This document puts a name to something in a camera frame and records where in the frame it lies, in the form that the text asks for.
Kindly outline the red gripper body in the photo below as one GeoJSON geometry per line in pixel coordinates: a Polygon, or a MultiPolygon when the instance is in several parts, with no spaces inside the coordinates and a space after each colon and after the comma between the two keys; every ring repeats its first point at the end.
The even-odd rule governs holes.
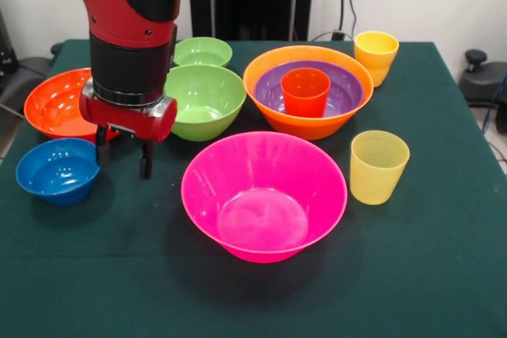
{"type": "Polygon", "coordinates": [[[100,127],[126,131],[138,139],[161,142],[171,132],[177,116],[177,101],[163,96],[147,108],[125,108],[89,97],[82,92],[79,98],[82,117],[100,127]]]}

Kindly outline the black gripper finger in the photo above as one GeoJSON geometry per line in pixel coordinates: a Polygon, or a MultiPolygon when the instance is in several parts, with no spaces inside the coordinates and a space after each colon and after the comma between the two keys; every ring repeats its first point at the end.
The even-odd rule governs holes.
{"type": "Polygon", "coordinates": [[[96,162],[102,169],[109,167],[109,142],[107,139],[108,129],[106,127],[97,127],[96,132],[96,162]]]}
{"type": "Polygon", "coordinates": [[[139,159],[139,177],[144,180],[151,179],[154,158],[154,144],[151,141],[141,142],[142,155],[139,159]]]}

